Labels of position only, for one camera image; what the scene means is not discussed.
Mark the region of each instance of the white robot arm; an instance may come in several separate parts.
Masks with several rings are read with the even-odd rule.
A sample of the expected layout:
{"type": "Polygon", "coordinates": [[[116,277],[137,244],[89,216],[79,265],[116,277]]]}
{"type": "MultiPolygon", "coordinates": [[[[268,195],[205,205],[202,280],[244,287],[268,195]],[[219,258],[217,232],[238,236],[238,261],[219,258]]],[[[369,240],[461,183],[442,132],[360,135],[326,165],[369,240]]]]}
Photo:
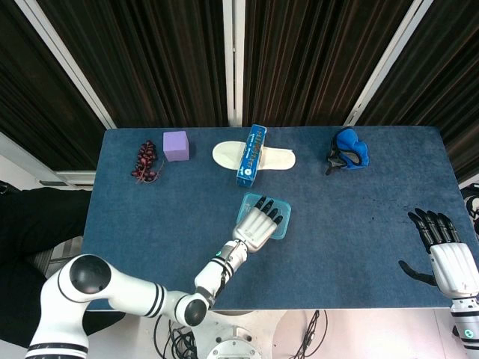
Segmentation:
{"type": "Polygon", "coordinates": [[[228,241],[195,278],[196,293],[169,292],[159,284],[130,277],[93,255],[78,256],[43,285],[41,318],[28,348],[28,359],[85,359],[88,338],[82,318],[88,304],[108,299],[116,310],[138,316],[162,313],[181,325],[194,327],[206,316],[249,251],[258,251],[273,234],[282,217],[273,202],[263,210],[265,197],[241,221],[228,241]]]}
{"type": "Polygon", "coordinates": [[[470,358],[479,358],[479,272],[471,251],[461,243],[451,220],[442,213],[416,209],[409,217],[415,223],[429,254],[434,276],[412,270],[404,261],[401,268],[410,277],[437,286],[452,300],[451,315],[470,358]]]}

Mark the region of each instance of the white slipper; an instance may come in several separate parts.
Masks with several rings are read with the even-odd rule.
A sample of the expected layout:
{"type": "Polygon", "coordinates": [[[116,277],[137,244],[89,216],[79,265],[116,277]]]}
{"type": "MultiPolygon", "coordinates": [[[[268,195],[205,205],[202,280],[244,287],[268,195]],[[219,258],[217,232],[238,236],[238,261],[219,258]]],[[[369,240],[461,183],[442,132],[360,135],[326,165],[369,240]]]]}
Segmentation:
{"type": "MultiPolygon", "coordinates": [[[[238,171],[245,145],[245,142],[239,141],[217,144],[213,148],[213,159],[218,165],[228,170],[238,171]]],[[[289,170],[295,162],[296,156],[293,150],[263,146],[258,170],[289,170]]]]}

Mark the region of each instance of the blue cardboard box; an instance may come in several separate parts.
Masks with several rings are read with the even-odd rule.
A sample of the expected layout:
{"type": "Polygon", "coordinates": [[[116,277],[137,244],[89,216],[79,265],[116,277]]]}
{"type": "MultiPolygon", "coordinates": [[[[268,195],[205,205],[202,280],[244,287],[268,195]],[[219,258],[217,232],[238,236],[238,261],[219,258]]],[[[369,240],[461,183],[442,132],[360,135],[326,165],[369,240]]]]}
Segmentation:
{"type": "Polygon", "coordinates": [[[242,154],[241,165],[237,172],[237,184],[251,187],[260,164],[261,150],[264,145],[267,128],[253,125],[246,140],[245,151],[242,154]]]}

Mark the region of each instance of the blue plastic tray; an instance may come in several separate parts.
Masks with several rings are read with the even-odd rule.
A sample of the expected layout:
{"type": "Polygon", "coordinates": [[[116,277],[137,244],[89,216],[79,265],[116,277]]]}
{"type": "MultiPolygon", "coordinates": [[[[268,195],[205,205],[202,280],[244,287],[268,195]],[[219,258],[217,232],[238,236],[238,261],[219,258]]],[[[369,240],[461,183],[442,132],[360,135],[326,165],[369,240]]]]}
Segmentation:
{"type": "MultiPolygon", "coordinates": [[[[246,214],[249,213],[251,208],[254,207],[261,197],[261,194],[251,192],[245,194],[245,197],[242,198],[241,208],[239,209],[240,211],[238,213],[237,224],[245,217],[246,214]]],[[[284,236],[286,236],[287,225],[290,223],[291,206],[288,202],[284,202],[283,200],[273,197],[268,197],[265,201],[265,204],[268,200],[275,201],[272,208],[277,208],[277,215],[283,216],[283,221],[281,221],[278,228],[276,228],[276,231],[272,234],[271,238],[283,239],[284,236]]]]}

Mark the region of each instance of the black cable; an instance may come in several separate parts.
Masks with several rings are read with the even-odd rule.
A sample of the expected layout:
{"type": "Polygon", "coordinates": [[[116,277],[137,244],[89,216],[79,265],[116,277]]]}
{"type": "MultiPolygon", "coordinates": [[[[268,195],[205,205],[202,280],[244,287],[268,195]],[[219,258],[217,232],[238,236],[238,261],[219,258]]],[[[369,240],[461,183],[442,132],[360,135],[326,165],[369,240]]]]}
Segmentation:
{"type": "Polygon", "coordinates": [[[305,355],[306,358],[309,358],[310,356],[312,356],[315,352],[317,352],[317,350],[320,348],[321,344],[323,344],[324,342],[324,338],[326,338],[326,332],[328,331],[328,313],[324,310],[324,316],[326,317],[326,326],[324,328],[324,333],[323,333],[323,337],[321,338],[321,341],[320,343],[317,345],[317,347],[315,348],[315,350],[313,350],[313,352],[311,354],[308,354],[308,355],[305,355]]]}
{"type": "Polygon", "coordinates": [[[298,348],[298,351],[296,352],[296,354],[294,356],[290,357],[290,359],[309,358],[314,353],[316,353],[317,350],[321,347],[321,345],[324,342],[324,338],[326,337],[326,332],[328,331],[328,314],[326,313],[325,310],[324,310],[324,315],[326,317],[326,326],[325,326],[325,329],[324,329],[323,338],[321,338],[321,341],[318,344],[318,346],[315,348],[315,350],[313,350],[313,352],[308,354],[308,355],[306,354],[306,350],[308,349],[308,347],[310,346],[310,344],[312,343],[312,341],[314,339],[314,335],[315,335],[315,332],[316,332],[317,321],[320,318],[320,311],[319,310],[314,311],[314,314],[311,317],[311,320],[308,324],[306,332],[305,332],[305,334],[302,338],[301,346],[298,348]]]}
{"type": "Polygon", "coordinates": [[[159,352],[158,342],[156,341],[156,331],[158,330],[158,324],[161,318],[162,316],[158,316],[158,319],[156,320],[156,323],[155,323],[155,328],[153,329],[153,344],[155,345],[155,350],[156,350],[156,353],[158,353],[159,357],[161,359],[166,359],[164,356],[164,352],[163,352],[163,355],[162,353],[159,352]]]}
{"type": "Polygon", "coordinates": [[[153,344],[155,345],[155,350],[158,356],[161,359],[166,359],[166,349],[168,348],[168,344],[171,342],[171,357],[173,359],[198,359],[196,341],[193,332],[189,331],[188,333],[183,333],[182,330],[185,327],[173,329],[173,322],[171,320],[168,320],[168,339],[166,340],[165,347],[163,348],[163,353],[160,352],[158,348],[158,342],[156,340],[156,334],[161,318],[162,316],[158,316],[158,319],[155,323],[155,328],[153,329],[153,344]]]}

